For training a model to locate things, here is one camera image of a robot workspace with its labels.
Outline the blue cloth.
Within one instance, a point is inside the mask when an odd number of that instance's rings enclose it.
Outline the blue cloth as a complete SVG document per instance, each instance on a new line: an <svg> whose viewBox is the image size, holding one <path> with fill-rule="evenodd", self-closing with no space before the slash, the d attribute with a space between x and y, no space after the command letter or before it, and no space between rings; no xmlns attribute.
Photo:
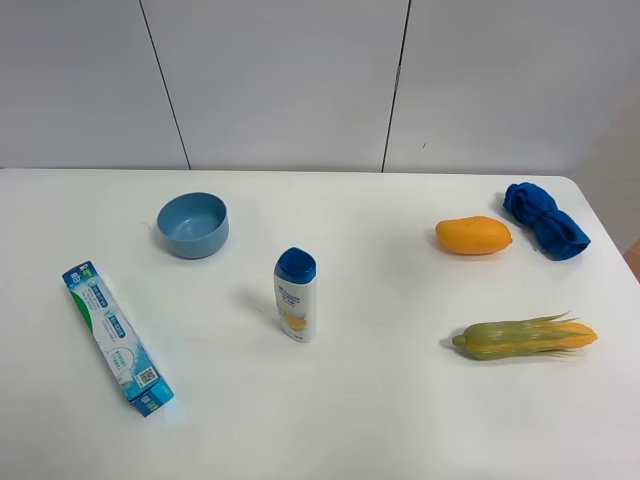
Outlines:
<svg viewBox="0 0 640 480"><path fill-rule="evenodd" d="M533 232L541 249L553 260L572 259L591 243L578 224L538 185L511 184L505 192L503 207Z"/></svg>

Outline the white shampoo bottle blue cap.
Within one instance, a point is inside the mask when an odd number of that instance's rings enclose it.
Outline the white shampoo bottle blue cap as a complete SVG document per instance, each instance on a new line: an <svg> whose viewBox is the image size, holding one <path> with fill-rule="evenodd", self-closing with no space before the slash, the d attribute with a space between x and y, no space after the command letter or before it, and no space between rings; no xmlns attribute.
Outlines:
<svg viewBox="0 0 640 480"><path fill-rule="evenodd" d="M291 247L274 268L274 292L283 331L293 340L310 343L317 330L317 266L306 251Z"/></svg>

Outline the blue plastic bowl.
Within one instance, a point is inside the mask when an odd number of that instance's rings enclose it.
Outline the blue plastic bowl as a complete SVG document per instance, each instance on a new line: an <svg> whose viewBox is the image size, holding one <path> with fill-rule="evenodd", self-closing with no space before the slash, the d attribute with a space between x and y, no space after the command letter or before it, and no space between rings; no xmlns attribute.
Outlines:
<svg viewBox="0 0 640 480"><path fill-rule="evenodd" d="M226 204L205 192L186 193L169 201L158 213L156 225L168 251L188 260L217 253L229 236Z"/></svg>

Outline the yellow mango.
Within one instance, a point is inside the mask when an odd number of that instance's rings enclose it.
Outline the yellow mango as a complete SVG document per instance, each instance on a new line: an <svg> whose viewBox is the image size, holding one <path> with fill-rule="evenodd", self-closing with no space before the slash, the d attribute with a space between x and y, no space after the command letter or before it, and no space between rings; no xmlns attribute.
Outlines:
<svg viewBox="0 0 640 480"><path fill-rule="evenodd" d="M439 243L460 255L488 255L508 248L512 235L507 226L486 216L440 221L435 226Z"/></svg>

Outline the blue toothpaste box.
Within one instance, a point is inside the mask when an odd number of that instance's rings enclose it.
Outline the blue toothpaste box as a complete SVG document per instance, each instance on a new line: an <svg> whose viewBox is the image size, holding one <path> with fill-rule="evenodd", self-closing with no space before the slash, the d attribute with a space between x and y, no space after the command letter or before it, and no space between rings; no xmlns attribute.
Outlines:
<svg viewBox="0 0 640 480"><path fill-rule="evenodd" d="M171 388L92 262L62 278L129 405L147 417L168 403Z"/></svg>

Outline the corn cob with husk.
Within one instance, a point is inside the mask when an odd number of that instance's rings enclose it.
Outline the corn cob with husk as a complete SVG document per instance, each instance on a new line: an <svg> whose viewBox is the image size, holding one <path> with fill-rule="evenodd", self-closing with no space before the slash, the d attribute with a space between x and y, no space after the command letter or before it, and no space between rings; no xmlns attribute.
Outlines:
<svg viewBox="0 0 640 480"><path fill-rule="evenodd" d="M566 355L594 343L598 336L568 313L518 321L476 323L451 339L460 352L475 360Z"/></svg>

